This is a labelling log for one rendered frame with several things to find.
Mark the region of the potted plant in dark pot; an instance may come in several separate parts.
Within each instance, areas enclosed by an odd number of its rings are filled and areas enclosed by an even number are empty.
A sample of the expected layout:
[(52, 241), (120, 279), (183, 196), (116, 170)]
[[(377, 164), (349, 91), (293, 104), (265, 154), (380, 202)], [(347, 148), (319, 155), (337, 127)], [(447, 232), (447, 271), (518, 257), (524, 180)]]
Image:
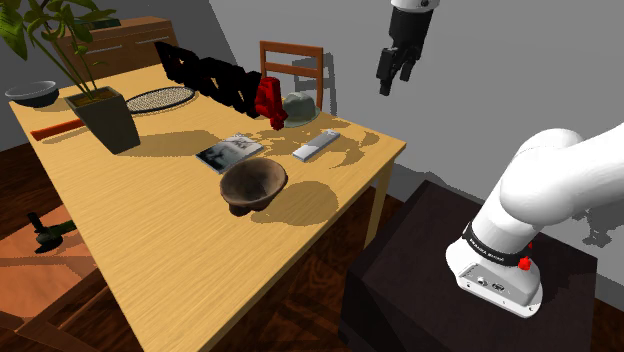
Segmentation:
[[(28, 59), (29, 46), (40, 49), (70, 79), (79, 92), (66, 97), (66, 103), (109, 152), (116, 155), (138, 146), (140, 137), (123, 95), (110, 86), (97, 86), (85, 59), (93, 36), (84, 23), (116, 11), (101, 9), (93, 0), (27, 0), (28, 9), (21, 13), (21, 3), (22, 0), (0, 0), (0, 38), (22, 60)], [(66, 33), (85, 75), (78, 72), (65, 53), (55, 58), (44, 46), (48, 42), (58, 49), (59, 40)]]

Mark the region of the silver remote control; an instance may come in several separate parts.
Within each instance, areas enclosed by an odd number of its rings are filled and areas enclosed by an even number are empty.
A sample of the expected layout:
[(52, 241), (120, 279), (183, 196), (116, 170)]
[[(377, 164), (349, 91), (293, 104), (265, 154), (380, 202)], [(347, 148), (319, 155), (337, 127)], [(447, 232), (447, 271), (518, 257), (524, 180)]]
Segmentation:
[(335, 130), (324, 130), (321, 134), (296, 149), (292, 153), (292, 156), (295, 157), (297, 160), (306, 162), (323, 148), (338, 139), (340, 136), (341, 134)]

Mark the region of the orange-red long bar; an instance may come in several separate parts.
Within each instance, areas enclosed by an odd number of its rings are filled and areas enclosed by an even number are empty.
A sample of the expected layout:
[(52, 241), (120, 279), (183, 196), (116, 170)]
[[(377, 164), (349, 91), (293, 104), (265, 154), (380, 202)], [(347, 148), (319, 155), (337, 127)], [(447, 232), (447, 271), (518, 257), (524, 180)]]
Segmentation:
[(36, 141), (40, 141), (48, 137), (52, 137), (58, 134), (72, 131), (74, 129), (81, 128), (83, 126), (84, 126), (84, 122), (81, 119), (74, 119), (74, 120), (63, 122), (63, 123), (56, 124), (53, 126), (45, 127), (42, 129), (32, 130), (30, 131), (30, 135)]

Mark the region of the light wooden table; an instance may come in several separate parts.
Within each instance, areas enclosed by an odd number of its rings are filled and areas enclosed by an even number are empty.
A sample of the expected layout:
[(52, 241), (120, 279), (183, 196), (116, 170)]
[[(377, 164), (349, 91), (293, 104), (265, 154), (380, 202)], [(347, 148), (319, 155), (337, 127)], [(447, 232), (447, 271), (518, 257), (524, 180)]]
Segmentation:
[[(325, 113), (276, 131), (205, 96), (135, 124), (140, 144), (116, 155), (85, 128), (32, 146), (144, 352), (211, 349), (372, 183), (388, 184), (405, 148)], [(341, 136), (306, 162), (292, 156), (327, 129)], [(288, 175), (243, 217), (195, 157), (237, 133)]]

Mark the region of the dark robot stand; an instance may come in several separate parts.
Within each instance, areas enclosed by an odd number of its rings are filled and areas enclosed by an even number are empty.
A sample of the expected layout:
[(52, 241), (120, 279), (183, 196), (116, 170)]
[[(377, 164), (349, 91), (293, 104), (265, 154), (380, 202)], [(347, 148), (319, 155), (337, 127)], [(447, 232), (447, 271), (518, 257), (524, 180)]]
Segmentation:
[(533, 240), (542, 305), (521, 318), (456, 284), (445, 252), (477, 203), (423, 182), (350, 266), (339, 336), (352, 352), (590, 352), (597, 260)]

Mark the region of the brown stone bowl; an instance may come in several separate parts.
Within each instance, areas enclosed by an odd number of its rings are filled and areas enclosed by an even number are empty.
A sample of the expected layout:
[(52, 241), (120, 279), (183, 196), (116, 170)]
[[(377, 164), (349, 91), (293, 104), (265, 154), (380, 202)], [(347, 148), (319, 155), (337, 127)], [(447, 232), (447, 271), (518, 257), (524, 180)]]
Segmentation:
[(267, 158), (252, 158), (228, 170), (220, 181), (220, 193), (232, 215), (241, 217), (266, 209), (288, 182), (285, 169)]

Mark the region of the dark green tool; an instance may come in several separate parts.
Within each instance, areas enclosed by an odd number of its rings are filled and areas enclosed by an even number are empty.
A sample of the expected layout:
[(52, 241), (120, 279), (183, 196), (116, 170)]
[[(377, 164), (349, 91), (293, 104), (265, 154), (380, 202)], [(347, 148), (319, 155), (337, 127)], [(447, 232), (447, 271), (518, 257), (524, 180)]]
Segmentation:
[(37, 234), (36, 241), (39, 243), (39, 247), (35, 250), (36, 254), (43, 254), (58, 248), (63, 242), (63, 235), (77, 229), (72, 220), (57, 225), (44, 226), (35, 212), (28, 213), (27, 217)]

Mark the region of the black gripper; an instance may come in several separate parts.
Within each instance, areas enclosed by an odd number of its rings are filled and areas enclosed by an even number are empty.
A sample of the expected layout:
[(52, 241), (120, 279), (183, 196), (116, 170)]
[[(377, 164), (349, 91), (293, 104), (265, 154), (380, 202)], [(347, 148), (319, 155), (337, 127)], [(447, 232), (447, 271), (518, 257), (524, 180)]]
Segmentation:
[(425, 12), (407, 12), (393, 8), (389, 35), (393, 39), (391, 48), (381, 52), (376, 77), (380, 80), (379, 93), (388, 96), (396, 75), (394, 69), (395, 56), (399, 52), (414, 50), (406, 56), (400, 73), (400, 79), (408, 82), (415, 63), (419, 60), (424, 41), (429, 30), (433, 10)]

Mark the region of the wooden chair with orange seat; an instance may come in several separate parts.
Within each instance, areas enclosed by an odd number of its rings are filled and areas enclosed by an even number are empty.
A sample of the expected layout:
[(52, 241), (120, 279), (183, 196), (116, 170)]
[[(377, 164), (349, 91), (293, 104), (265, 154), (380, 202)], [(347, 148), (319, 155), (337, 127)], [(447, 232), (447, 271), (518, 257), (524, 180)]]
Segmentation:
[(72, 230), (53, 250), (37, 254), (37, 225), (52, 227), (70, 220), (61, 205), (0, 240), (0, 332), (5, 330), (61, 352), (101, 352), (70, 335), (68, 328), (110, 292), (105, 286), (60, 325), (57, 312), (102, 279), (81, 234)]

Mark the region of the grey-green hat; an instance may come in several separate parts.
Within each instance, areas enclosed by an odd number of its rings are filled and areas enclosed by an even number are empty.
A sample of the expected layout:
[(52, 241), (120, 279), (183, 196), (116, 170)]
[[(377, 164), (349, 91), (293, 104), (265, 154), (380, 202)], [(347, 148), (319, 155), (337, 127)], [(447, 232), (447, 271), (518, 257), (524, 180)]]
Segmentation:
[(283, 101), (283, 109), (288, 117), (284, 121), (285, 128), (305, 125), (316, 119), (320, 109), (313, 98), (303, 92), (292, 92)]

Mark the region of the oval woven mat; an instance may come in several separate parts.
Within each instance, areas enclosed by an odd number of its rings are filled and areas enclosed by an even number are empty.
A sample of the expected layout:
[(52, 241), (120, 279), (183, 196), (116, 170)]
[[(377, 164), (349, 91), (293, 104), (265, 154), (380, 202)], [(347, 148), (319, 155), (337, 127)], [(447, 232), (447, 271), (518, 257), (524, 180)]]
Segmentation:
[(126, 101), (131, 114), (156, 112), (181, 105), (196, 94), (192, 88), (170, 86), (141, 93)]

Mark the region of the brown chest of drawers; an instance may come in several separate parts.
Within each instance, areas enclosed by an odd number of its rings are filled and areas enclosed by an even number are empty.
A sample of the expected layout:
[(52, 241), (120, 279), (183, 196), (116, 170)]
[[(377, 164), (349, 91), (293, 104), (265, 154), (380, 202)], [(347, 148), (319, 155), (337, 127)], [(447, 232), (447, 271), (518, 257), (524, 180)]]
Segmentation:
[(121, 20), (120, 26), (90, 33), (92, 42), (78, 44), (88, 48), (83, 59), (94, 79), (160, 64), (155, 42), (178, 45), (172, 22), (154, 16)]

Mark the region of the grey picture book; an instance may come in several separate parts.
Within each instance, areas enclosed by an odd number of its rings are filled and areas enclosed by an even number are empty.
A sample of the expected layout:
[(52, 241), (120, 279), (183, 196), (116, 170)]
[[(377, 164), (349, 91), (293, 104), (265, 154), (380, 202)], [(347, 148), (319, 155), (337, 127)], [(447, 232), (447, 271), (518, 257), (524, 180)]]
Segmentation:
[(195, 157), (217, 174), (223, 174), (235, 164), (248, 159), (263, 149), (262, 144), (237, 133), (198, 152)]

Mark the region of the red figure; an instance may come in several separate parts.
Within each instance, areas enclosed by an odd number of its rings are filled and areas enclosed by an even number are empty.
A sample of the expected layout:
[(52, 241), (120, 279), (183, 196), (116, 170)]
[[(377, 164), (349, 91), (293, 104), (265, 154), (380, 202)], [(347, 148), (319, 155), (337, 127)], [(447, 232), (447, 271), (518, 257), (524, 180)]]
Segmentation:
[(265, 77), (260, 80), (254, 104), (256, 112), (267, 117), (274, 130), (284, 127), (288, 114), (283, 109), (280, 81), (277, 78)]

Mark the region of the black letter sculpture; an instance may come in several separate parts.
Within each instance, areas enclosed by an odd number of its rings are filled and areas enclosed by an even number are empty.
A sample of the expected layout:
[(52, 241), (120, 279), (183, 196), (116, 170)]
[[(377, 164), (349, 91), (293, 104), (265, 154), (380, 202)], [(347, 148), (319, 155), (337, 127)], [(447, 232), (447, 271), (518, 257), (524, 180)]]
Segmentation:
[(162, 41), (154, 43), (167, 78), (237, 112), (257, 118), (255, 98), (262, 75), (257, 71), (206, 57)]

